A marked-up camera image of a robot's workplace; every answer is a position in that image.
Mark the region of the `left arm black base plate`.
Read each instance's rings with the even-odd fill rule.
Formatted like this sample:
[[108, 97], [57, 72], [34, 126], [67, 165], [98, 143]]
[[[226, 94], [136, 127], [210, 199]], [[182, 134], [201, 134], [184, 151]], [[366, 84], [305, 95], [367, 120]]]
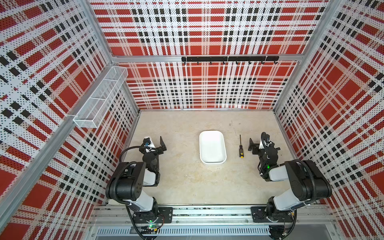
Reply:
[[135, 212], [133, 220], [136, 224], [169, 224], [173, 219], [172, 207], [154, 208], [148, 212]]

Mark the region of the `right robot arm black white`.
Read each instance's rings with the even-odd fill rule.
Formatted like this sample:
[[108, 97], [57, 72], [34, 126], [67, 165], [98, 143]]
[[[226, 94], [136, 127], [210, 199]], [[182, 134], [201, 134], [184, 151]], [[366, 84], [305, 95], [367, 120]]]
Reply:
[[311, 161], [291, 160], [278, 164], [279, 150], [270, 136], [262, 134], [259, 144], [249, 140], [248, 150], [259, 157], [258, 170], [266, 182], [289, 181], [290, 188], [270, 197], [265, 206], [252, 207], [255, 223], [278, 223], [287, 220], [295, 210], [332, 195], [332, 187], [316, 164]]

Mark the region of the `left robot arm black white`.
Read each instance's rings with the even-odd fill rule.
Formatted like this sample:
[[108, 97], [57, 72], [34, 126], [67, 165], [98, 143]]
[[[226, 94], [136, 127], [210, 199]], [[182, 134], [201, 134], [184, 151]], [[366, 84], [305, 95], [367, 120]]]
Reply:
[[172, 222], [172, 208], [160, 208], [156, 198], [144, 191], [145, 187], [156, 187], [160, 183], [160, 155], [166, 150], [163, 138], [156, 147], [151, 137], [146, 137], [140, 146], [132, 146], [122, 151], [139, 150], [141, 161], [119, 164], [106, 188], [106, 197], [125, 205], [131, 219], [137, 224], [162, 224]]

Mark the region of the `yellow black handle screwdriver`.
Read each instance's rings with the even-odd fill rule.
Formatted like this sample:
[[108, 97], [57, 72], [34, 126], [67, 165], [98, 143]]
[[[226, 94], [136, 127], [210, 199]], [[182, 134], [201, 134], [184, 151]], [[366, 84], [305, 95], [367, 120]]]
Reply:
[[240, 135], [240, 145], [239, 145], [239, 157], [240, 158], [244, 158], [244, 149], [243, 149], [243, 145], [242, 145], [242, 137]]

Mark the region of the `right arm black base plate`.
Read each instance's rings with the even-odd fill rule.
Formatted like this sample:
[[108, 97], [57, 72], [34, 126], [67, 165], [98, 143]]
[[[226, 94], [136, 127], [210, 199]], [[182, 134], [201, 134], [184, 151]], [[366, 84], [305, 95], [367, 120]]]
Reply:
[[267, 206], [251, 207], [254, 223], [292, 223], [294, 217], [290, 211], [278, 211]]

